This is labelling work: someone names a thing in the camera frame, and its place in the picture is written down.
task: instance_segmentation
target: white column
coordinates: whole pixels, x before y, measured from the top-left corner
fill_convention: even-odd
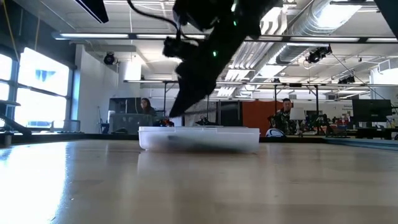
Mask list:
[[[398,69],[385,70],[380,73],[378,68],[374,68],[371,70],[370,81],[371,84],[398,85]],[[386,100],[391,100],[392,105],[398,106],[398,87],[379,87],[373,89],[377,94],[372,91],[372,99],[381,100],[384,98]],[[393,115],[389,119],[395,127],[398,126],[398,114]]]

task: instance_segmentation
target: computer monitor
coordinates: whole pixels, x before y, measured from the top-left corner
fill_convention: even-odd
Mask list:
[[[386,122],[392,115],[391,100],[353,100],[355,122]]]

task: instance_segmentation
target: transparent plastic box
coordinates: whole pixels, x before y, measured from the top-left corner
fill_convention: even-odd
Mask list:
[[[230,150],[256,152],[260,130],[242,127],[139,127],[145,150]]]

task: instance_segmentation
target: ceiling beam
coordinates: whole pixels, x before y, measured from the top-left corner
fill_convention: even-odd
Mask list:
[[[205,39],[209,34],[186,34],[191,38]],[[161,40],[175,37],[175,34],[135,34],[135,33],[60,33],[53,32],[57,40]],[[280,42],[311,44],[398,44],[396,37],[371,36],[294,36],[294,35],[261,35],[257,40],[247,38],[245,42]]]

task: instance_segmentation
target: table surface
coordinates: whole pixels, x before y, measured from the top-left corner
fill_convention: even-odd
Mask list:
[[[360,147],[32,144],[0,149],[0,183],[0,223],[398,223],[398,152]]]

